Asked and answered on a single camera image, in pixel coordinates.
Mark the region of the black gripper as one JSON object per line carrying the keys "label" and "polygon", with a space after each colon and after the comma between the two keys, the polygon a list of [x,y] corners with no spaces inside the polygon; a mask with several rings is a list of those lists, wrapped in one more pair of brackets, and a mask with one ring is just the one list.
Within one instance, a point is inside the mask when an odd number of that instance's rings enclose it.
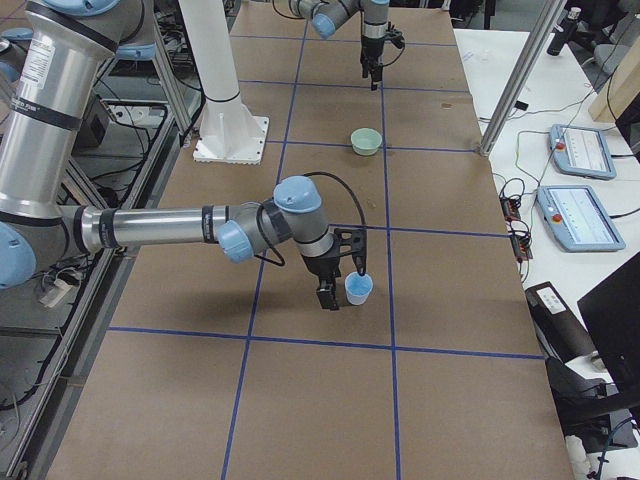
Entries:
{"label": "black gripper", "polygon": [[385,38],[371,38],[365,35],[361,36],[361,66],[362,78],[370,77],[371,90],[376,91],[382,81],[382,56],[384,51]]}
{"label": "black gripper", "polygon": [[316,295],[324,310],[336,311],[338,301],[336,297],[335,278],[341,276],[340,272],[340,241],[334,240],[330,249],[316,257],[303,255],[302,259],[308,271],[318,277],[319,285]]}

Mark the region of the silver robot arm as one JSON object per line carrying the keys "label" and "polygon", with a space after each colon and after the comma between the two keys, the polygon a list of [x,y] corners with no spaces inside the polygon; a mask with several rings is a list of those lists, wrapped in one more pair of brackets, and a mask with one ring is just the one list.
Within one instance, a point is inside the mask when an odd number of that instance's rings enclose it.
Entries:
{"label": "silver robot arm", "polygon": [[31,38],[1,140],[1,285],[107,250],[204,243],[232,262],[276,266],[293,241],[317,278],[322,308],[337,310],[344,234],[332,229],[311,174],[278,182],[261,202],[194,208],[127,206],[152,164],[159,128],[116,125],[119,143],[78,142],[98,101],[100,68],[119,54],[156,53],[150,1],[28,1]]}
{"label": "silver robot arm", "polygon": [[357,13],[361,14],[362,77],[371,80],[375,91],[383,79],[383,52],[389,31],[387,0],[291,0],[287,2],[295,18],[310,20],[316,33],[328,39]]}

